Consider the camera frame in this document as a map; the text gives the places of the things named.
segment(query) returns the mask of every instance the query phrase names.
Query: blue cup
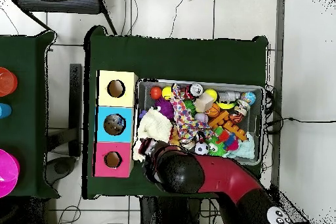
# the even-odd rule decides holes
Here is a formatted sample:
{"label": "blue cup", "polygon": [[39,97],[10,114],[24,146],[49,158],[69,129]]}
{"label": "blue cup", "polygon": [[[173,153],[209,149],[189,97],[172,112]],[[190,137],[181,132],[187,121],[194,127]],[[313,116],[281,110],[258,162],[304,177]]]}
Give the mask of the blue cup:
{"label": "blue cup", "polygon": [[6,118],[12,114],[12,108],[10,105],[0,103],[0,119]]}

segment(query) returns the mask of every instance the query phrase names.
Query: yellow cube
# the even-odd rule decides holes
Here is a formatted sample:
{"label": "yellow cube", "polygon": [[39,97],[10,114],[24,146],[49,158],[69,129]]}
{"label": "yellow cube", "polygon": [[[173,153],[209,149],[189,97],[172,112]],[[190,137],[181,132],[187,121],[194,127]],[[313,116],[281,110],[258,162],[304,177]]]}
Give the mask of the yellow cube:
{"label": "yellow cube", "polygon": [[112,107],[133,107],[135,104],[135,85],[138,77],[134,72],[97,72],[98,105]]}

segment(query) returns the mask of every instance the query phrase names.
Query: chair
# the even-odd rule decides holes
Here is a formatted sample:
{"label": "chair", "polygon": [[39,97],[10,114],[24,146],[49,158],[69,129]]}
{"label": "chair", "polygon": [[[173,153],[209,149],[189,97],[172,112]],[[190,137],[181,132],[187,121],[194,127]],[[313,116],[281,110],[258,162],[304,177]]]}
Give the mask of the chair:
{"label": "chair", "polygon": [[11,0],[22,12],[37,22],[46,30],[50,29],[46,24],[36,18],[31,11],[41,12],[67,12],[81,14],[99,14],[102,13],[114,35],[117,35],[116,29],[108,15],[103,0]]}

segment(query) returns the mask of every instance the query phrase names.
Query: hole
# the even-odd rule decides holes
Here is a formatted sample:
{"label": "hole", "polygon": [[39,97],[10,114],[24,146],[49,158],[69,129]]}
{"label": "hole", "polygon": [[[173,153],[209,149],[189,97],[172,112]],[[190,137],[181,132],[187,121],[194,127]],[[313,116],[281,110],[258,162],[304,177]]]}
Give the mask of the hole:
{"label": "hole", "polygon": [[117,168],[120,166],[122,159],[118,152],[109,152],[105,155],[104,162],[110,168]]}
{"label": "hole", "polygon": [[126,120],[119,114],[108,115],[104,120],[104,129],[110,135],[120,135],[126,128]]}
{"label": "hole", "polygon": [[125,85],[120,80],[112,80],[108,84],[108,94],[111,97],[122,97],[125,93]]}

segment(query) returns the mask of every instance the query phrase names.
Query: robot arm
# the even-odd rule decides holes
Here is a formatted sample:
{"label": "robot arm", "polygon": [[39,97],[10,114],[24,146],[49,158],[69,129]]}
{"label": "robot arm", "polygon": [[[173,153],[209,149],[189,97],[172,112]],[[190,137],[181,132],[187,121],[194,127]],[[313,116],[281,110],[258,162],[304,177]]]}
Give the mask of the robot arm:
{"label": "robot arm", "polygon": [[292,224],[263,186],[234,160],[192,154],[153,139],[143,140],[139,153],[146,157],[145,175],[161,190],[182,194],[213,192],[219,196],[221,208],[228,196],[240,224]]}

